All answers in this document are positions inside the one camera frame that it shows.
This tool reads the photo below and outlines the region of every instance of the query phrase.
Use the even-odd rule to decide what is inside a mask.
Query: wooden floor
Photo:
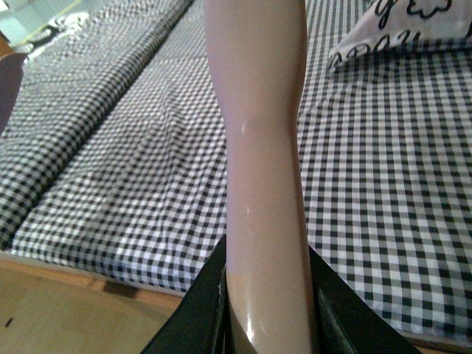
[[[180,301],[173,295],[1,261],[0,354],[137,354]]]

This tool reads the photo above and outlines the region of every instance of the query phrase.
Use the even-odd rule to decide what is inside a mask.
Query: bedspread
[[[385,52],[327,72],[365,7],[308,1],[298,132],[308,240],[393,328],[470,343],[471,53]],[[226,227],[200,0],[89,135],[7,250],[187,290]]]

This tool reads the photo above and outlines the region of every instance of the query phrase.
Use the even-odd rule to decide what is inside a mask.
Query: pillow
[[[471,36],[471,0],[375,0],[331,50],[328,69],[400,45],[426,51],[469,47]]]

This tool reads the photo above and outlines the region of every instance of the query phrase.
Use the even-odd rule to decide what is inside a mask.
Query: forearm
[[[239,353],[316,350],[296,148],[303,0],[206,0],[228,146],[227,283]]]

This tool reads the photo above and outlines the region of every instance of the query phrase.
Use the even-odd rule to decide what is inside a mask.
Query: black and white checkered fabric
[[[471,341],[472,56],[327,73],[365,1],[308,2],[299,146],[310,244],[396,329]],[[10,252],[185,291],[225,232],[201,0],[16,232]]]
[[[126,92],[189,3],[113,1],[91,14],[82,31],[27,64],[0,140],[1,247]]]

